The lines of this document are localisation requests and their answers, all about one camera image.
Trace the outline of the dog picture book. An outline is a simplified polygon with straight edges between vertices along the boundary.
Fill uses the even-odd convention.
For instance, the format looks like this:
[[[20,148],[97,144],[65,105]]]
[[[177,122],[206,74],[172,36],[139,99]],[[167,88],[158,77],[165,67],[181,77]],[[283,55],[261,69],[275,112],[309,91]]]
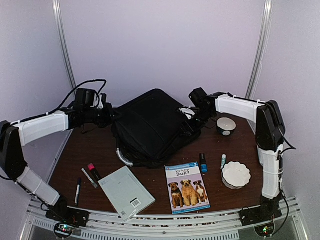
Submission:
[[[172,214],[184,214],[211,207],[199,164],[191,162],[165,166]]]

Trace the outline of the grey notebook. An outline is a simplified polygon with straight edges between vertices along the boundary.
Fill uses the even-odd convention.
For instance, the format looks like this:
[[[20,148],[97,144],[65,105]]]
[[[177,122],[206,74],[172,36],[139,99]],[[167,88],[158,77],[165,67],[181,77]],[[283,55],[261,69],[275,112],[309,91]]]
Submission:
[[[127,166],[100,179],[98,183],[125,222],[156,201]]]

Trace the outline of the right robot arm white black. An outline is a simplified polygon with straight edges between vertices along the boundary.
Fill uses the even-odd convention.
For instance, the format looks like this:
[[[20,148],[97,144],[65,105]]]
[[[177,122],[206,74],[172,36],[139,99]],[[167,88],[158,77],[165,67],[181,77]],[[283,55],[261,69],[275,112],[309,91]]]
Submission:
[[[278,209],[281,199],[286,127],[278,103],[245,99],[224,92],[207,94],[201,87],[194,89],[189,98],[195,106],[195,114],[186,122],[190,131],[202,129],[209,118],[218,113],[255,123],[258,158],[263,167],[263,186],[256,216],[261,221],[268,220]]]

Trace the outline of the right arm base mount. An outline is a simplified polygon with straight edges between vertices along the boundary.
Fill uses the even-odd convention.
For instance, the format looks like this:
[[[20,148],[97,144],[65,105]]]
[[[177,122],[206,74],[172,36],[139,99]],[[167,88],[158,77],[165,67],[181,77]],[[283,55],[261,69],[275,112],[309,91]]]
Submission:
[[[239,217],[242,226],[254,226],[254,231],[259,237],[268,238],[276,232],[275,219],[282,216],[279,209],[275,213],[263,215],[262,208],[258,207],[243,207],[239,211]]]

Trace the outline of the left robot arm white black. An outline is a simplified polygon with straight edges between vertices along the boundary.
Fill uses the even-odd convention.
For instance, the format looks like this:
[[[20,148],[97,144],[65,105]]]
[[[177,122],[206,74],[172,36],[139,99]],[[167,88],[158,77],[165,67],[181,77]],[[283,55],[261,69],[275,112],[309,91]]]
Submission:
[[[58,108],[41,116],[25,120],[0,123],[0,167],[7,179],[23,187],[49,206],[61,222],[72,218],[72,211],[62,202],[61,195],[30,169],[25,161],[23,147],[55,133],[70,131],[85,124],[98,128],[109,126],[114,118],[111,103],[105,93],[80,88],[75,100],[68,106]]]

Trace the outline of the black student bag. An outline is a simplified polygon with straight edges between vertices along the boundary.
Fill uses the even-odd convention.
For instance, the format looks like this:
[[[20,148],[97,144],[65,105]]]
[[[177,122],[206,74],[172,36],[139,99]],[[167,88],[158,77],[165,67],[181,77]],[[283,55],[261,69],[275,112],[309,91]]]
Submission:
[[[179,110],[181,103],[161,89],[114,108],[111,131],[116,155],[129,167],[159,168],[202,131]]]

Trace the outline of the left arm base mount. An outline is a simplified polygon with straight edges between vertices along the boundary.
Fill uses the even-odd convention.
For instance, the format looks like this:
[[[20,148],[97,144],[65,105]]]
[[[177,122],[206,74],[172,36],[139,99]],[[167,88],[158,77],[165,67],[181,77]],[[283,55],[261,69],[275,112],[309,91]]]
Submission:
[[[69,238],[79,227],[86,227],[90,213],[85,210],[67,208],[66,213],[56,213],[48,210],[45,217],[56,221],[53,227],[53,233],[60,239]]]

